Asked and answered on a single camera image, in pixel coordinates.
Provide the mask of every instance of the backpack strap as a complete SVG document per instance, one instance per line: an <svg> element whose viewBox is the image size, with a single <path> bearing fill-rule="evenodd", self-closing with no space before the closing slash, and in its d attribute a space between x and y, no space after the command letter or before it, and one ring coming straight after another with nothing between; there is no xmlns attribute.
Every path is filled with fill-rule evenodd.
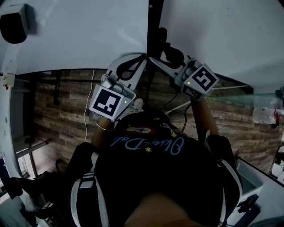
<svg viewBox="0 0 284 227"><path fill-rule="evenodd" d="M217 163L219 168L221 168L221 172L227 176L227 180L223 181L223 203L219 225L225 226L227 223L227 218L232 214L233 210L239 204L243 192L241 182L229 163L225 160L218 160ZM233 191L228 190L228 185L232 186L230 188L233 189Z"/></svg>
<svg viewBox="0 0 284 227"><path fill-rule="evenodd" d="M71 191L71 213L74 220L74 223L77 227L85 226L82 223L88 222L85 218L80 219L79 217L85 216L88 213L92 213L90 209L95 209L96 206L99 207L99 215L102 227L109 227L109 219L107 215L107 207L106 202L103 197L103 192L99 185L99 182L95 176L94 170L95 165L98 159L98 154L92 154L92 164L93 167L91 168L89 173L85 173L81 179L75 181Z"/></svg>

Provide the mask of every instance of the wooden wall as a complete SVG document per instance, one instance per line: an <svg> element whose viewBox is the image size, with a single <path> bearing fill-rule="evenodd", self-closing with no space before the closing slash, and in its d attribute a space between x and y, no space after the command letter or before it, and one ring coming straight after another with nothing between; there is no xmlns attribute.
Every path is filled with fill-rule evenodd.
<svg viewBox="0 0 284 227"><path fill-rule="evenodd" d="M99 80L103 74L104 71L95 71L94 79ZM64 71L62 75L62 79L91 79L91 77L91 70ZM145 100L147 84L148 76L143 75L135 91L138 98ZM221 79L217 87L234 85L233 82ZM54 170L54 163L58 158L64 161L64 164L61 165L64 171L76 146L84 142L86 131L83 116L90 88L90 83L61 82L60 105L55 106L53 105L54 85L37 83L34 107L34 144L41 140L50 139L47 146L34 152L35 164L39 173L44 170ZM234 155L242 157L261 170L268 172L273 163L275 152L280 146L283 124L281 123L276 129L272 129L270 125L254 124L252 120L253 106L216 99L219 96L241 95L248 92L250 92L250 88L215 90L207 96L206 100L211 108L220 135L226 136L230 140ZM170 87L168 78L156 73L150 88L148 105L166 111L163 105L175 93L175 90ZM172 109L188 101L188 96L179 94L168 104L167 108ZM172 123L180 129L184 125L183 114L183 112L171 112L169 114ZM97 120L98 116L93 116L89 110L86 111L87 141L90 141L95 131ZM191 108L187 111L185 133L197 139Z"/></svg>

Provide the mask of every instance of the black cable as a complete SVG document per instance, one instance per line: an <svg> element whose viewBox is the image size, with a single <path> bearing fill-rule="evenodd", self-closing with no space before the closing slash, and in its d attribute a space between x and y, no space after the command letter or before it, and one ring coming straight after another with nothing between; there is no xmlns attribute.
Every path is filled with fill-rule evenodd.
<svg viewBox="0 0 284 227"><path fill-rule="evenodd" d="M145 98L145 104L144 107L148 106L148 100L149 100L149 93L150 93L150 88L151 84L153 82L154 76L155 76L155 71L152 66L149 66L149 72L148 72L148 84L147 84L147 90L146 90L146 98Z"/></svg>
<svg viewBox="0 0 284 227"><path fill-rule="evenodd" d="M178 95L178 91L176 91L175 96L174 96L171 100L169 100L166 104L164 104L164 108L165 108L166 110L171 110L171 109L169 109L169 108L166 108L166 105L169 104L171 101L173 101L173 100L177 97L177 95ZM171 110L171 111L184 112L185 110Z"/></svg>
<svg viewBox="0 0 284 227"><path fill-rule="evenodd" d="M191 103L186 107L185 113L183 114L185 116L185 124L183 125L182 132L185 130L186 124L187 124L187 117L186 117L186 111L191 107Z"/></svg>

